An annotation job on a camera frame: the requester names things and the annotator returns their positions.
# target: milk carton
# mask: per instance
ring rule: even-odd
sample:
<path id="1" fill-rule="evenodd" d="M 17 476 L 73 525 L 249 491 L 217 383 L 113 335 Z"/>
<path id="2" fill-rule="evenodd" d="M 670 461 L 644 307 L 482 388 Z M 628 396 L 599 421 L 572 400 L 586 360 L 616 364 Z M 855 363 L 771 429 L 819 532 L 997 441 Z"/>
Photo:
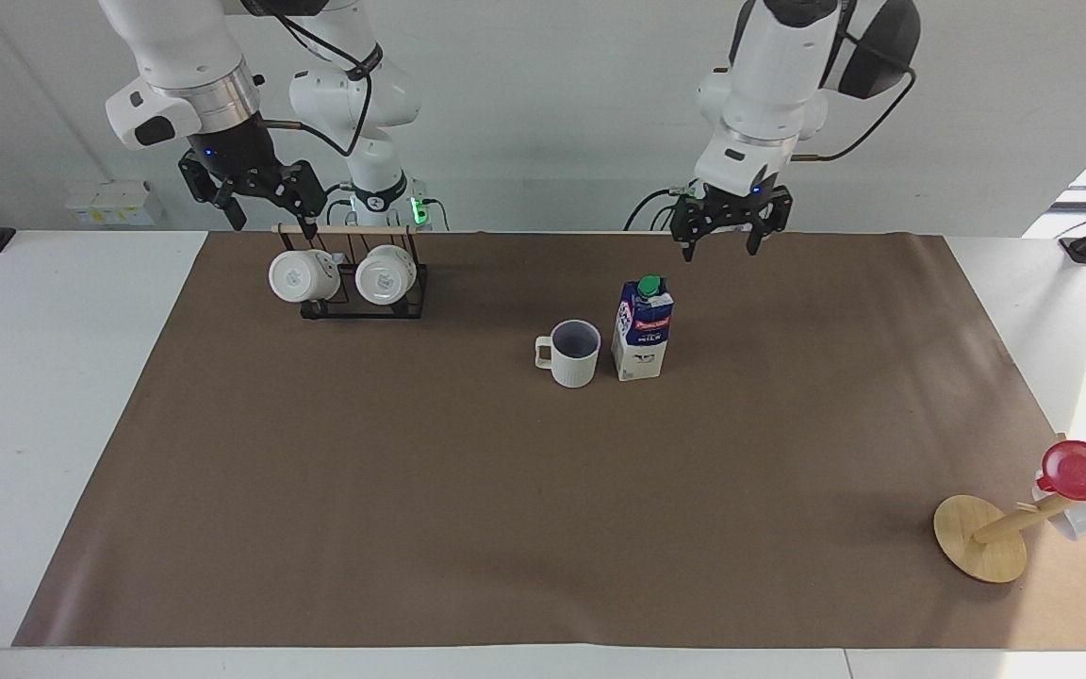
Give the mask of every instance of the milk carton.
<path id="1" fill-rule="evenodd" d="M 621 382 L 658 377 L 668 344 L 673 298 L 665 279 L 646 275 L 622 287 L 610 352 Z"/>

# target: green light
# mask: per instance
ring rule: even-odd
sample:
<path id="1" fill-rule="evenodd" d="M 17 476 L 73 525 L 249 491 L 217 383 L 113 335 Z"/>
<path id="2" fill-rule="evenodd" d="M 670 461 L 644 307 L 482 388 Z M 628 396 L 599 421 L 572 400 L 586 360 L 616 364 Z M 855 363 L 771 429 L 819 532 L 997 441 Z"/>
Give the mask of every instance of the green light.
<path id="1" fill-rule="evenodd" d="M 418 224 L 426 224 L 430 221 L 430 212 L 426 211 L 426 205 L 417 197 L 409 198 L 409 205 L 413 205 L 413 218 Z"/>

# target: white wall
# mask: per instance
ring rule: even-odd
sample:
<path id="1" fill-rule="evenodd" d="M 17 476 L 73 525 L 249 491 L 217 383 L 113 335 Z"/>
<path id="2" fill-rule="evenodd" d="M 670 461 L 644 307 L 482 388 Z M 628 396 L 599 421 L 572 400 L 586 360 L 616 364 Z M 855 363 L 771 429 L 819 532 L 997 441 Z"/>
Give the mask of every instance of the white wall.
<path id="1" fill-rule="evenodd" d="M 393 130 L 406 164 L 457 227 L 616 228 L 647 190 L 689 179 L 707 125 L 694 89 L 724 63 L 740 0 L 368 0 L 389 58 L 425 108 Z M 806 231 L 1020 236 L 1086 166 L 1086 3 L 918 0 L 921 83 L 848 159 L 785 173 Z M 311 65 L 266 18 L 230 17 L 268 117 L 290 116 L 290 74 Z M 129 152 L 103 100 L 135 76 L 96 0 L 0 0 L 0 221 L 66 224 L 64 181 L 147 179 L 169 227 L 224 227 L 190 201 L 181 147 Z M 833 99 L 800 147 L 845 146 L 883 108 Z M 296 133 L 286 161 L 345 171 Z M 250 202 L 253 228 L 280 218 Z"/>

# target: wooden dowel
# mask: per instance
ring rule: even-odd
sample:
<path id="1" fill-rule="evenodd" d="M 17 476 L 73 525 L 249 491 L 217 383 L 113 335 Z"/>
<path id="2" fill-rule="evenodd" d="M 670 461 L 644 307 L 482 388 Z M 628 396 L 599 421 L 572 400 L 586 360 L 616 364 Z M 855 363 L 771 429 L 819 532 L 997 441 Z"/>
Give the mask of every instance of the wooden dowel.
<path id="1" fill-rule="evenodd" d="M 272 232 L 301 232 L 299 224 L 276 224 L 270 227 Z M 350 236 L 417 236 L 416 226 L 329 226 L 318 225 L 318 232 L 339 232 L 339 235 Z"/>
<path id="2" fill-rule="evenodd" d="M 1003 518 L 996 519 L 975 530 L 973 538 L 978 544 L 987 545 L 1012 532 L 1020 532 L 1031 526 L 1041 524 L 1043 520 L 1062 513 L 1069 506 L 1074 505 L 1075 500 L 1070 500 L 1059 494 L 1043 498 L 1039 502 L 1033 503 L 1037 511 L 1015 511 Z"/>

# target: round wooden base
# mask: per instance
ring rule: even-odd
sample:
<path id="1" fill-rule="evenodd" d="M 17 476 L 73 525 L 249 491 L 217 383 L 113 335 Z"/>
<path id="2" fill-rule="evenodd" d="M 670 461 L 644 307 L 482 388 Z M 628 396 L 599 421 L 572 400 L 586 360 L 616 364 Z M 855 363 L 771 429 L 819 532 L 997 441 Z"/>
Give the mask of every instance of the round wooden base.
<path id="1" fill-rule="evenodd" d="M 982 545 L 974 541 L 975 530 L 1003 518 L 987 500 L 974 495 L 954 495 L 936 507 L 933 530 L 940 551 L 967 576 L 984 582 L 1011 582 L 1025 573 L 1025 539 L 1020 532 Z"/>

